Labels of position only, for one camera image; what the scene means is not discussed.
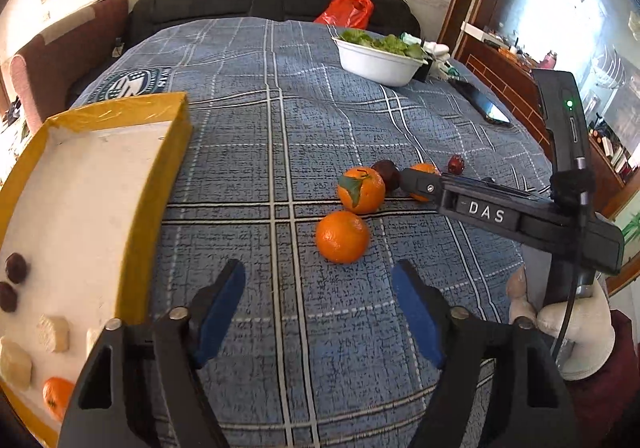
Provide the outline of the orange mandarin with leaf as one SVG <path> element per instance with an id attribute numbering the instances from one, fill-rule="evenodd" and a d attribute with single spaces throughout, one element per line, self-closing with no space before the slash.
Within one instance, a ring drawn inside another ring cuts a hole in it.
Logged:
<path id="1" fill-rule="evenodd" d="M 344 208 L 357 215 L 375 213 L 384 203 L 385 183 L 370 167 L 358 166 L 337 179 L 336 193 Z"/>

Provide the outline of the yellow rimmed white tray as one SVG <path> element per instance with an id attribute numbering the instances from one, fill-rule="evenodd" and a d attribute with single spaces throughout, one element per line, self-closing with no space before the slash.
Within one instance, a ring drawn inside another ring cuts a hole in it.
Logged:
<path id="1" fill-rule="evenodd" d="M 1 252 L 20 253 L 29 273 L 1 334 L 32 358 L 32 382 L 1 387 L 40 446 L 55 446 L 61 429 L 43 384 L 78 378 L 89 327 L 148 316 L 160 221 L 191 134 L 182 92 L 88 104 L 50 117 L 4 182 Z M 42 315 L 68 321 L 67 352 L 44 350 Z"/>

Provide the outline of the black small box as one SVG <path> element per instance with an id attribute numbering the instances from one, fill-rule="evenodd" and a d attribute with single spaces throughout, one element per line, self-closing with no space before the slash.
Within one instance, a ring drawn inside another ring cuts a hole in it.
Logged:
<path id="1" fill-rule="evenodd" d="M 416 73 L 414 73 L 412 79 L 417 82 L 426 82 L 428 76 L 430 76 L 433 63 L 434 60 L 432 58 L 424 59 L 421 66 L 416 70 Z"/>

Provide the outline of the red plastic bag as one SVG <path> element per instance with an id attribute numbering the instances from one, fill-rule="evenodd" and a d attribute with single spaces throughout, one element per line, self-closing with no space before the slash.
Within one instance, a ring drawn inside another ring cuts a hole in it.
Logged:
<path id="1" fill-rule="evenodd" d="M 374 11 L 372 0 L 332 0 L 314 22 L 365 30 Z"/>

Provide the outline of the white bowl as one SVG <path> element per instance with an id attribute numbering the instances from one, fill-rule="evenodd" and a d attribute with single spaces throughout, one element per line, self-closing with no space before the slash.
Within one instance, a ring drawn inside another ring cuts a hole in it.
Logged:
<path id="1" fill-rule="evenodd" d="M 414 74 L 426 63 L 424 59 L 398 56 L 383 50 L 352 44 L 337 37 L 333 37 L 332 40 L 336 44 L 344 70 L 387 87 L 408 85 Z"/>

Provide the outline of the orange mandarin in tray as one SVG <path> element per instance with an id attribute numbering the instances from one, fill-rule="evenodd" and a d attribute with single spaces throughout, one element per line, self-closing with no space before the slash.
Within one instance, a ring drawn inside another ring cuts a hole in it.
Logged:
<path id="1" fill-rule="evenodd" d="M 64 416 L 72 398 L 75 384 L 69 380 L 52 376 L 42 387 L 42 400 L 47 412 L 55 421 L 63 422 Z"/>

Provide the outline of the green leafy vegetables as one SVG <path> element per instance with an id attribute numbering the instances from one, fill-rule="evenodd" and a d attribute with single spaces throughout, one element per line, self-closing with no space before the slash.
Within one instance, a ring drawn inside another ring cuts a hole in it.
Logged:
<path id="1" fill-rule="evenodd" d="M 349 44 L 359 44 L 359 46 L 362 47 L 397 54 L 397 56 L 406 56 L 411 59 L 422 60 L 425 56 L 425 52 L 420 44 L 406 44 L 405 41 L 402 41 L 395 35 L 373 37 L 364 30 L 348 28 L 347 30 L 343 30 L 338 38 L 342 41 L 349 42 Z"/>

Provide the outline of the blue plaid tablecloth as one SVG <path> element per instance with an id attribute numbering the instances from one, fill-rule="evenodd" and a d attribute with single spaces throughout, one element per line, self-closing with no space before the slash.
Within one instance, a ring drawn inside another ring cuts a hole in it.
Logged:
<path id="1" fill-rule="evenodd" d="M 346 72 L 337 30 L 194 21 L 127 50 L 79 105 L 183 91 L 193 134 L 160 227 L 153 316 L 191 301 L 230 258 L 246 286 L 200 378 L 235 447 L 403 447 L 436 369 L 397 304 L 392 268 L 480 319 L 508 318 L 518 246 L 385 183 L 401 169 L 533 194 L 550 177 L 519 123 L 491 125 L 435 78 L 392 88 Z"/>

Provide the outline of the round cream pastry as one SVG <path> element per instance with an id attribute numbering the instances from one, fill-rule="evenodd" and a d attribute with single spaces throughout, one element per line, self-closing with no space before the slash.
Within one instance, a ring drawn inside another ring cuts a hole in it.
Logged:
<path id="1" fill-rule="evenodd" d="M 70 325 L 61 316 L 42 315 L 37 324 L 39 342 L 48 353 L 64 353 L 70 348 Z"/>

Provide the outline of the red jujube date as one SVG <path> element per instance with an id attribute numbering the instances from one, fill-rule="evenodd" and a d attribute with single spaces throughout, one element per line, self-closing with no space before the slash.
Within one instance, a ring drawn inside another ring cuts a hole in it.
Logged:
<path id="1" fill-rule="evenodd" d="M 447 164 L 447 171 L 452 175 L 462 175 L 465 168 L 465 160 L 460 154 L 454 154 L 450 157 Z"/>

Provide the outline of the small cream pastry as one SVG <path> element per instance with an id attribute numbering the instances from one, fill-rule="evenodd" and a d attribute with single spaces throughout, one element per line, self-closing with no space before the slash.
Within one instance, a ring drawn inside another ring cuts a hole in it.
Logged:
<path id="1" fill-rule="evenodd" d="M 98 342 L 98 339 L 102 333 L 101 329 L 96 327 L 89 327 L 86 331 L 86 357 L 91 355 L 94 345 Z"/>

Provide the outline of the dark purple plum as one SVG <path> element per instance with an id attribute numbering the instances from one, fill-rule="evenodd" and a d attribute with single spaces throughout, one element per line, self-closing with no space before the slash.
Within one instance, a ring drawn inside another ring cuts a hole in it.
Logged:
<path id="1" fill-rule="evenodd" d="M 400 172 L 391 160 L 380 160 L 371 166 L 384 181 L 385 192 L 393 193 L 400 186 Z"/>
<path id="2" fill-rule="evenodd" d="M 7 282 L 0 282 L 0 308 L 4 312 L 14 312 L 17 309 L 17 293 Z"/>
<path id="3" fill-rule="evenodd" d="M 28 273 L 27 261 L 20 253 L 12 253 L 6 257 L 6 276 L 12 283 L 23 283 Z"/>

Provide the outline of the black smartphone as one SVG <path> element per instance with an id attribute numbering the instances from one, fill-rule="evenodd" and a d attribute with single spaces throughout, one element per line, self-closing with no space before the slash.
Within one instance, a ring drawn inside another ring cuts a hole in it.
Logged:
<path id="1" fill-rule="evenodd" d="M 506 114 L 470 82 L 458 78 L 449 78 L 449 85 L 469 101 L 475 110 L 491 125 L 511 127 L 512 123 Z"/>

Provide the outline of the black sofa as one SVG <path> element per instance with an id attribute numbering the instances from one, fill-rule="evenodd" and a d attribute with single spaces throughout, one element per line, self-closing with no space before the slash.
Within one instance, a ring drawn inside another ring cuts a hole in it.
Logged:
<path id="1" fill-rule="evenodd" d="M 138 0 L 129 13 L 122 41 L 126 49 L 140 44 L 164 28 L 200 18 L 268 18 L 312 22 L 332 0 Z M 418 19 L 405 0 L 371 0 L 368 29 L 396 36 L 421 33 Z"/>

